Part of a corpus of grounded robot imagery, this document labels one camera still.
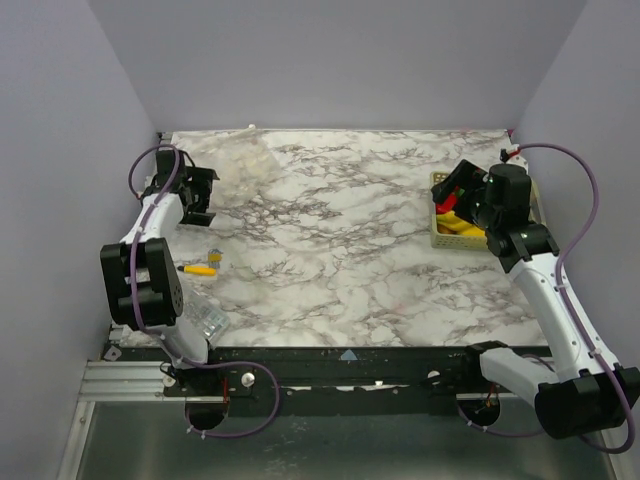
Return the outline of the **clear zip top bag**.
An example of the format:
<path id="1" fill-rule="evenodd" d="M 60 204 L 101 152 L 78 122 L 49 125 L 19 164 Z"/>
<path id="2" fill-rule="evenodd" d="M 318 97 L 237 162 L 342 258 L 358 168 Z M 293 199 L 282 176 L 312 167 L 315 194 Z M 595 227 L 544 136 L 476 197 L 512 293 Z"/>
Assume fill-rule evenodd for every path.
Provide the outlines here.
<path id="1" fill-rule="evenodd" d="M 263 133 L 250 124 L 243 130 L 205 135 L 194 143 L 197 163 L 217 172 L 212 206 L 245 204 L 279 177 L 281 166 L 264 141 Z"/>

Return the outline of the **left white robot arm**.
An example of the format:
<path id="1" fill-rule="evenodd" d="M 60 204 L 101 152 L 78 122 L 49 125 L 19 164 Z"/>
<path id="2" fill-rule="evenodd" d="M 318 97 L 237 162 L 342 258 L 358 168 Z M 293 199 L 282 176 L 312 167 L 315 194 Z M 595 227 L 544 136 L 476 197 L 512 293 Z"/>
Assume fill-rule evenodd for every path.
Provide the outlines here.
<path id="1" fill-rule="evenodd" d="M 209 344 L 185 317 L 185 292 L 167 237 L 180 225 L 208 227 L 215 170 L 197 167 L 174 145 L 145 150 L 138 166 L 155 155 L 156 173 L 142 192 L 131 188 L 141 211 L 127 234 L 100 250 L 100 263 L 112 320 L 150 336 L 178 369 L 189 369 L 187 382 L 201 395 L 214 393 L 220 368 L 208 361 Z"/>

